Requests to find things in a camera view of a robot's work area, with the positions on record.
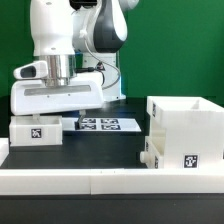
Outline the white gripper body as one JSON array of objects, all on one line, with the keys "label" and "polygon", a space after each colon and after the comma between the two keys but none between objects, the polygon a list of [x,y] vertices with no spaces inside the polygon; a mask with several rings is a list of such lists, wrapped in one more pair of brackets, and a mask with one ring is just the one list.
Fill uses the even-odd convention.
[{"label": "white gripper body", "polygon": [[60,87],[46,87],[42,80],[16,81],[11,90],[11,111],[20,116],[101,108],[102,82],[100,72],[81,73]]}]

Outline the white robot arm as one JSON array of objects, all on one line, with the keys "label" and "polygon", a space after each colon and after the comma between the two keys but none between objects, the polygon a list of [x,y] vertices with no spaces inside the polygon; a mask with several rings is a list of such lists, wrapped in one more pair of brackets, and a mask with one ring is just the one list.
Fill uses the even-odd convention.
[{"label": "white robot arm", "polygon": [[115,53],[127,39],[123,13],[139,0],[31,0],[34,61],[14,70],[14,115],[78,111],[103,105],[104,87],[79,78],[75,53]]}]

